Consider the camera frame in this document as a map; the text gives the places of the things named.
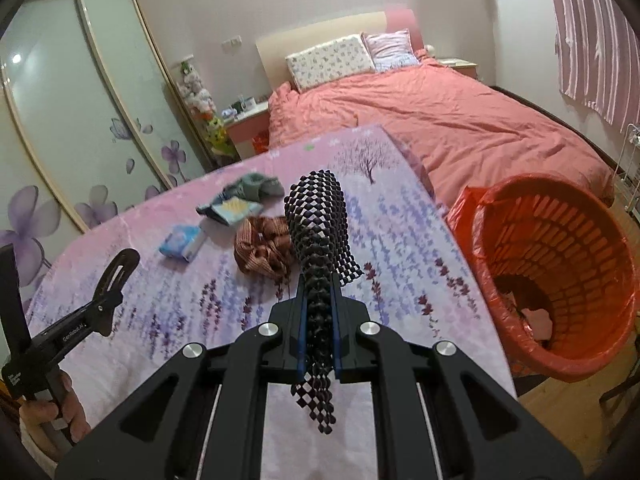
human hand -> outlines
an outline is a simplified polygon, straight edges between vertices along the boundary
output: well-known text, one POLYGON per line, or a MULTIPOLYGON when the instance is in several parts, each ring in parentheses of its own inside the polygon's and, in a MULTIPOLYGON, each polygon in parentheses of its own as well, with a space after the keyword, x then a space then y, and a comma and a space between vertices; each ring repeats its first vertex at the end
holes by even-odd
MULTIPOLYGON (((78 442, 91 431, 91 427, 86 421, 84 408, 72 388, 71 377, 65 372, 61 372, 61 374, 62 384, 65 390, 68 391, 62 403, 62 417, 69 425, 72 440, 78 442)), ((62 453, 49 440, 41 426, 41 424, 56 420, 57 416, 58 407, 55 403, 46 400, 28 400, 20 407, 20 419, 23 421, 31 439, 50 459, 59 462, 62 458, 62 453)))

wooden floor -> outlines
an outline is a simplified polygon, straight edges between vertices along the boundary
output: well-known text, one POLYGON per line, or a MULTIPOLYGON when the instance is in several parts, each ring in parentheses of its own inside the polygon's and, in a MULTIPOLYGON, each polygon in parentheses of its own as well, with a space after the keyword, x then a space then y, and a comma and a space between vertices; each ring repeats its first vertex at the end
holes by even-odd
MULTIPOLYGON (((640 228, 625 213, 618 199, 610 211, 625 231, 640 269, 640 228)), ((601 394, 628 376, 636 361, 634 339, 635 334, 611 364, 589 379, 573 384, 549 379, 520 397, 520 402, 575 453, 587 474, 605 455, 612 428, 638 391, 632 390, 618 402, 609 401, 606 410, 598 403, 601 394)))

sliding wardrobe door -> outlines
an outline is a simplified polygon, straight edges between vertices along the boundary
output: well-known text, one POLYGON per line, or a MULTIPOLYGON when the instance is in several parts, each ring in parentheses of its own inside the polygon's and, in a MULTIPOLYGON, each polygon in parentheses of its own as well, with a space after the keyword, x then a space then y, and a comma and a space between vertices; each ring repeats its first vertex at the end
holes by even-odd
POLYGON ((90 228, 163 189, 105 87, 76 0, 25 2, 0 59, 34 155, 90 228))
POLYGON ((203 176, 206 158, 146 39, 133 0, 84 0, 95 43, 142 141, 173 184, 203 176))
MULTIPOLYGON (((28 314, 31 297, 49 267, 81 233, 33 167, 12 120, 2 85, 0 182, 0 247, 14 245, 22 307, 28 314)), ((4 363, 8 353, 0 327, 0 363, 4 363)))

wall socket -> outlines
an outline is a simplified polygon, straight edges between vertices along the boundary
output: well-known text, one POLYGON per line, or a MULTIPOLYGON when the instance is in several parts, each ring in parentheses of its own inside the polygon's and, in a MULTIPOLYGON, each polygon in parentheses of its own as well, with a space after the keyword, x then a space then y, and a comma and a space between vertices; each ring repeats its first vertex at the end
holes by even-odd
POLYGON ((234 36, 229 40, 222 42, 223 50, 231 50, 232 48, 242 45, 242 38, 240 36, 234 36))

blue package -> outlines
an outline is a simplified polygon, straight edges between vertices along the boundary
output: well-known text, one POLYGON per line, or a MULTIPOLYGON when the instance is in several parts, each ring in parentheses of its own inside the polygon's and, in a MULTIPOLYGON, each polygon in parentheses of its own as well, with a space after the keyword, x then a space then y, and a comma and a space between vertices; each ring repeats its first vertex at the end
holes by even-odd
POLYGON ((202 247, 206 233, 197 226, 174 226, 159 251, 169 258, 179 258, 187 262, 192 261, 202 247))

